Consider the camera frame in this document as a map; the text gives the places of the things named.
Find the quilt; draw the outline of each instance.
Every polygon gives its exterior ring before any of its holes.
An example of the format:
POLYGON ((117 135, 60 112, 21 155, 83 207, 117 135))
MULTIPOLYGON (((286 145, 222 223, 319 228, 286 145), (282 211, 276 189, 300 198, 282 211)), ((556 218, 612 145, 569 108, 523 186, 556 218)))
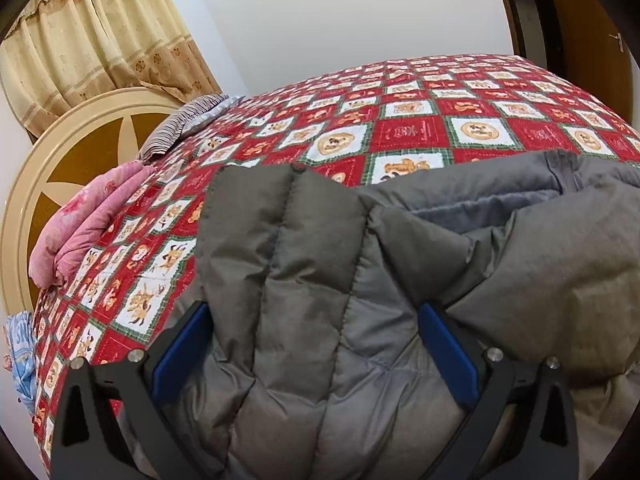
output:
POLYGON ((390 60, 232 107, 156 164, 68 285, 42 291, 33 318, 33 429, 45 466, 68 363, 112 362, 148 346, 193 279, 204 193, 220 167, 296 162, 358 186, 555 148, 640 167, 635 130, 588 92, 518 56, 390 60))

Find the light blue fabric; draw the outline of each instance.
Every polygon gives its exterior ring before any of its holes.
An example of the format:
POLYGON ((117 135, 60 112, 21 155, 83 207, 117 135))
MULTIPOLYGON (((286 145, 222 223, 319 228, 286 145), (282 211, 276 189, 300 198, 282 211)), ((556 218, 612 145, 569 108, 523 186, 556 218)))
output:
POLYGON ((4 324, 9 339, 9 355, 13 363, 14 387, 29 413, 35 414, 36 366, 34 351, 36 339, 31 331, 31 312, 23 311, 9 316, 4 324))
POLYGON ((215 119, 220 117, 220 115, 222 115, 224 112, 229 110, 229 108, 231 108, 234 104, 236 104, 238 101, 241 101, 244 98, 245 96, 243 95, 231 96, 228 99, 225 99, 224 101, 222 101, 219 105, 213 107, 208 112, 203 113, 202 115, 199 115, 197 117, 194 117, 191 121, 189 121, 184 125, 180 138, 185 139, 187 137, 190 137, 192 135, 195 135, 201 132, 204 128, 209 126, 215 119))

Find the blue gripper pad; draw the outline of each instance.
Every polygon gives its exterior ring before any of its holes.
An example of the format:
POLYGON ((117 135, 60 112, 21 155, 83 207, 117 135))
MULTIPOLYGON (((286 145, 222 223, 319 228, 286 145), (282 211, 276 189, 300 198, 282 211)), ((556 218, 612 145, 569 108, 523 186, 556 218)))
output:
POLYGON ((428 303, 418 310, 418 331, 454 400, 473 409, 480 399, 478 370, 428 303))
POLYGON ((201 303, 153 371, 151 397, 156 405, 162 406, 177 399, 193 367, 207 349, 212 331, 209 305, 201 303))

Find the door handle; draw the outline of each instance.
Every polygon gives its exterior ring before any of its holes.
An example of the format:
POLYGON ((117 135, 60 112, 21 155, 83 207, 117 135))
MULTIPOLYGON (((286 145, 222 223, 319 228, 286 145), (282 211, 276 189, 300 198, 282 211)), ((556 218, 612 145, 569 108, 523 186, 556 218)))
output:
POLYGON ((622 34, 617 33, 615 36, 613 34, 609 34, 609 37, 613 38, 614 40, 618 40, 618 46, 620 47, 620 52, 625 51, 625 45, 622 43, 622 34))

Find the pink pillow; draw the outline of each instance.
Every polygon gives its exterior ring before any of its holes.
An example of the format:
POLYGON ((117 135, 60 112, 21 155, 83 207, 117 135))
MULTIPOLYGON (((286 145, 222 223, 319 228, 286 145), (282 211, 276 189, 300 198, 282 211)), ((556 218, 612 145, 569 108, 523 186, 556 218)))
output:
POLYGON ((113 217, 122 209, 124 203, 142 185, 145 179, 154 172, 153 166, 145 166, 107 199, 100 204, 98 209, 82 222, 82 225, 66 241, 56 254, 54 266, 56 267, 56 282, 66 283, 76 272, 82 263, 84 255, 95 244, 102 233, 109 227, 113 217))
POLYGON ((29 259, 29 276, 40 288, 54 283, 54 259, 62 245, 104 199, 142 169, 134 160, 94 178, 49 219, 29 259))

